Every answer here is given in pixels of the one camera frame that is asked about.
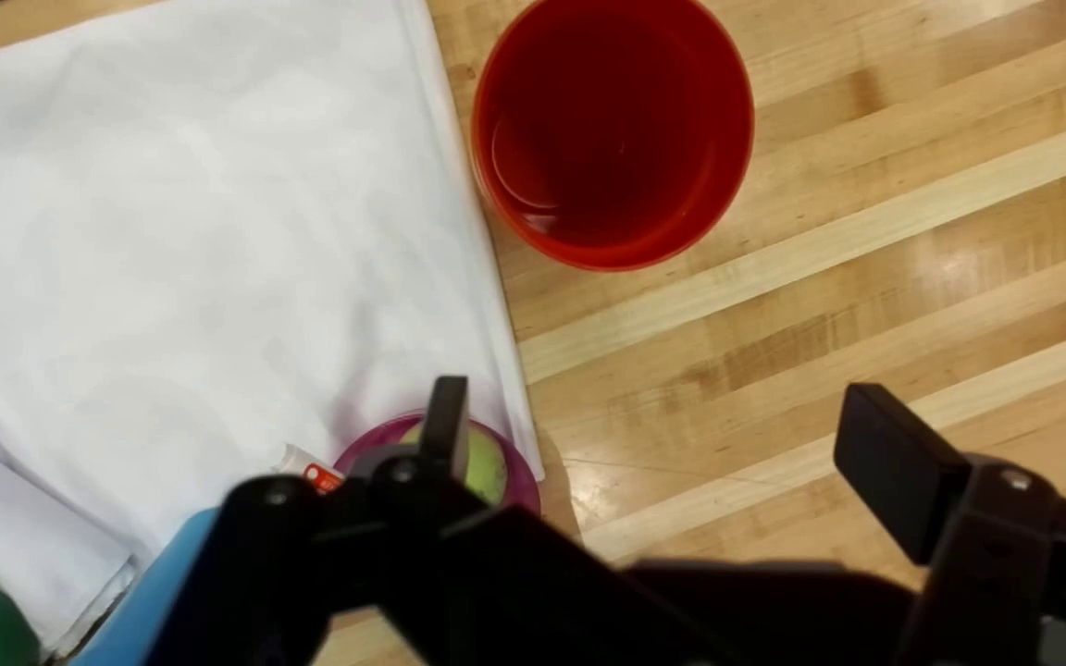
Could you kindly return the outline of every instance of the white fabric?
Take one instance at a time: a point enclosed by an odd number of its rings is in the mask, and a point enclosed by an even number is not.
[[[0,52],[0,462],[100,556],[435,373],[539,470],[422,0],[160,4]],[[38,575],[10,596],[81,570],[3,563]]]
[[[124,540],[0,462],[0,589],[10,592],[45,647],[70,650],[129,581]]]

